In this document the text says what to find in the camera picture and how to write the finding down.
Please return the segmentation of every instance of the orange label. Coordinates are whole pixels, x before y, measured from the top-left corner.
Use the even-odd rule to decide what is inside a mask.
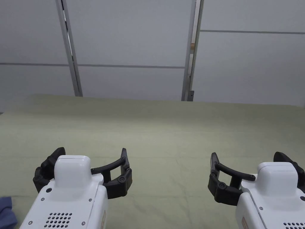
[[[244,229],[249,229],[249,227],[247,225],[247,221],[244,217],[242,218],[242,226],[243,226]]]
[[[105,219],[106,219],[106,210],[104,210],[101,229],[104,229]]]

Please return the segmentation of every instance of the white wall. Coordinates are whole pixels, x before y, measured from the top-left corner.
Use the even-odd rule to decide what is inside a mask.
[[[205,0],[194,101],[305,106],[305,1]]]
[[[194,0],[66,0],[84,96],[181,100]]]
[[[56,1],[0,1],[0,112],[15,97],[74,95]]]

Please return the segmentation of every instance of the green fabric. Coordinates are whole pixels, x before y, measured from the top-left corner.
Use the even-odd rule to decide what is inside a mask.
[[[305,168],[305,110],[31,96],[0,116],[0,196],[12,196],[19,225],[37,196],[35,168],[61,146],[89,156],[92,167],[127,149],[133,184],[126,197],[109,201],[108,229],[236,229],[235,207],[216,203],[207,189],[211,153],[245,173],[276,151]]]

